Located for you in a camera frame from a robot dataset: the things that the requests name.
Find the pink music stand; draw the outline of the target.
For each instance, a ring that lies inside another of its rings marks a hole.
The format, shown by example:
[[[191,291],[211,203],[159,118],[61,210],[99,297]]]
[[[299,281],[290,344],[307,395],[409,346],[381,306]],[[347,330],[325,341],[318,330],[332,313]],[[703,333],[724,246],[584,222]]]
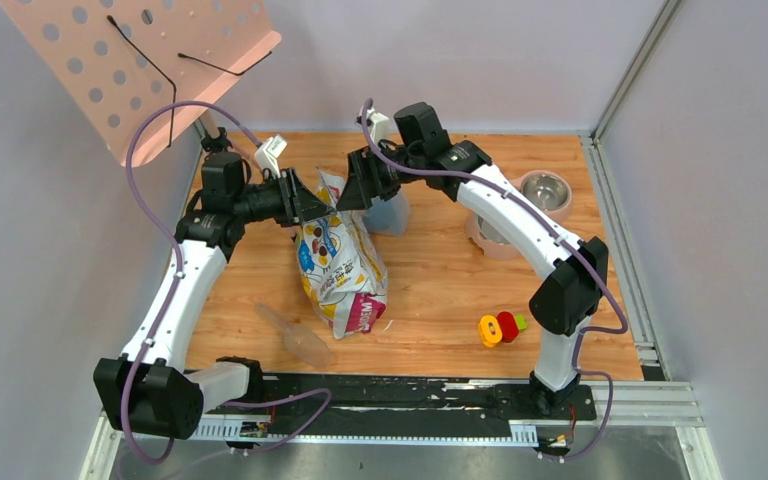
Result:
[[[151,162],[280,43],[261,1],[3,1],[119,163]]]

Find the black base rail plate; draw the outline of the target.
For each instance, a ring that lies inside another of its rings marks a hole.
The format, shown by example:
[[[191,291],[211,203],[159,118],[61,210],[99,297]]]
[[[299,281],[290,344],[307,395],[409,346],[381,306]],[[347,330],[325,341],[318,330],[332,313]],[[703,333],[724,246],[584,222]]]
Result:
[[[511,438],[517,424],[570,427],[597,418],[590,387],[556,401],[526,379],[269,373],[246,398],[288,402],[217,409],[196,438],[277,441],[299,430],[302,440],[493,441]]]

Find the pet food bag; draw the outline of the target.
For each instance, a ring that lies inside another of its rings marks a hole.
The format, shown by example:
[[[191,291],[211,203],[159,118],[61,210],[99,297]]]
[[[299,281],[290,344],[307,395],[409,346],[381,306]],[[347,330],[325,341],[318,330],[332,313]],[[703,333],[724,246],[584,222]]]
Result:
[[[360,211],[335,213],[298,227],[301,284],[336,339],[368,333],[388,304],[388,272]]]

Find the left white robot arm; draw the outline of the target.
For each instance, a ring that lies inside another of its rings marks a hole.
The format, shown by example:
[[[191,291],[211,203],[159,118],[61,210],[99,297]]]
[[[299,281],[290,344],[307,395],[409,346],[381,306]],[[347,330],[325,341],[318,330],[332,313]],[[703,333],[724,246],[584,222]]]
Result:
[[[157,296],[118,357],[99,360],[93,381],[111,426],[123,433],[185,440],[201,417],[231,402],[243,413],[266,400],[259,365],[221,357],[193,373],[186,352],[207,297],[250,223],[299,226],[333,213],[292,168],[253,184],[235,152],[206,156],[202,188],[171,235],[173,253]]]

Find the translucent plastic container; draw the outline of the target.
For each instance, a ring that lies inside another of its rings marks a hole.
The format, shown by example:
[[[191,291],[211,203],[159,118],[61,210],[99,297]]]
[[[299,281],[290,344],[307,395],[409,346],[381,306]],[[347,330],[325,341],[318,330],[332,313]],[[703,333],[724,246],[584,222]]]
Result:
[[[407,230],[410,214],[407,195],[400,191],[388,200],[375,198],[362,218],[369,233],[402,236]]]

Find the clear plastic scoop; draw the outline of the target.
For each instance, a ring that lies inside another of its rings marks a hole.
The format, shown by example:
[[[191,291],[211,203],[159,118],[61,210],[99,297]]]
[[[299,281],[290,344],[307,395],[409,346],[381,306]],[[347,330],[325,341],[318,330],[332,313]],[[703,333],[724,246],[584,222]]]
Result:
[[[316,368],[330,365],[332,354],[328,345],[309,328],[290,321],[264,303],[255,303],[253,309],[282,334],[284,348],[298,360]]]

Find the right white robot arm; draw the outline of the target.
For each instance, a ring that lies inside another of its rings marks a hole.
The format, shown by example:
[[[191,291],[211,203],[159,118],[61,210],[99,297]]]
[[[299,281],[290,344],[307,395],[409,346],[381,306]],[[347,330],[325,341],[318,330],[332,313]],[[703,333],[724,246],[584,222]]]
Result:
[[[366,144],[348,155],[349,176],[337,210],[366,210],[374,199],[389,199],[402,185],[424,181],[501,234],[541,280],[529,301],[542,329],[531,403],[544,417],[558,416],[581,377],[581,335],[599,302],[611,296],[607,245],[597,237],[582,240],[540,211],[484,149],[468,139],[452,140],[428,103],[396,112],[397,144],[373,135],[375,113],[367,99],[356,118]]]

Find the colourful stacking toy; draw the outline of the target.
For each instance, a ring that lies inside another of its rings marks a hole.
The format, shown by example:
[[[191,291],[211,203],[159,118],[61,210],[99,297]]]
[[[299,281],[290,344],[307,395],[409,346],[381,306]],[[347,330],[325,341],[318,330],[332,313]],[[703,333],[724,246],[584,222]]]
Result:
[[[501,311],[496,315],[484,315],[477,323],[479,339],[488,348],[512,343],[526,329],[526,316],[510,311]]]

